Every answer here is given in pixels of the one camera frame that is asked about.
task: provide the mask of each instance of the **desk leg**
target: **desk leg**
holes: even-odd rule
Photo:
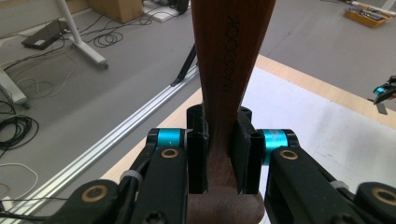
[[[70,14],[69,8],[64,0],[58,0],[58,5],[62,14],[66,18],[67,24],[69,25],[70,32],[72,33],[73,37],[70,37],[70,40],[76,45],[78,49],[84,52],[88,57],[90,57],[95,63],[99,64],[99,66],[103,68],[108,68],[107,60],[92,49],[89,45],[84,43],[79,36],[76,24]]]
[[[0,85],[6,89],[6,93],[14,104],[23,105],[26,103],[26,96],[2,68],[0,68]]]

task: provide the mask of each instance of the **white desk frame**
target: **white desk frame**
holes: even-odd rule
[[[65,0],[57,1],[59,9],[61,10],[64,18],[66,19],[66,22],[72,34],[70,40],[73,42],[73,44],[83,53],[85,53],[89,58],[91,58],[95,63],[97,63],[100,67],[108,68],[107,60],[81,40],[76,24],[74,23],[74,20],[72,18],[72,15],[70,14],[69,8],[67,7]],[[18,88],[18,86],[11,80],[11,78],[2,68],[0,68],[0,83],[7,90],[7,93],[14,102],[14,104],[26,104],[27,97],[23,94],[23,92]]]

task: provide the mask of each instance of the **cardboard box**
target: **cardboard box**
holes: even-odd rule
[[[142,0],[88,0],[96,12],[125,23],[143,15]]]

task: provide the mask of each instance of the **gray floor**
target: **gray floor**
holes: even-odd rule
[[[396,71],[393,60],[396,46],[390,40],[396,33],[396,25],[389,21],[376,29],[367,28],[345,18],[346,7],[341,2],[278,0],[261,54],[361,97],[374,98],[374,87]],[[87,12],[77,16],[76,23],[84,28],[97,18],[98,14]],[[103,20],[95,27],[105,24]],[[38,120],[40,132],[29,145],[9,151],[0,159],[1,163],[26,164],[39,173],[38,185],[45,183],[169,85],[193,44],[190,11],[165,23],[130,26],[120,32],[124,35],[120,43],[97,49],[108,58],[108,70],[95,67],[76,49],[66,52],[77,62],[76,71],[59,94],[31,99],[31,109],[21,111]],[[17,37],[3,44],[0,63],[35,52],[22,48],[22,40]],[[18,73],[24,66],[30,65],[15,67],[10,74]],[[26,70],[15,79],[37,77],[42,81],[50,80],[60,88],[73,66],[68,57],[60,55]],[[150,128],[198,88],[199,79],[196,78],[64,189],[60,196],[67,197],[81,184],[101,176]],[[394,102],[387,102],[387,107],[396,109]],[[15,197],[31,186],[29,175],[21,173],[21,176],[23,178],[15,178],[8,173],[7,179],[0,179],[12,185],[11,196]],[[55,208],[56,205],[46,206],[40,214],[51,214]]]

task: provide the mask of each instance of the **wooden handle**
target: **wooden handle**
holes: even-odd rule
[[[239,107],[275,0],[191,0],[209,125],[208,193],[189,195],[188,223],[258,223],[258,195],[237,195],[228,152]]]

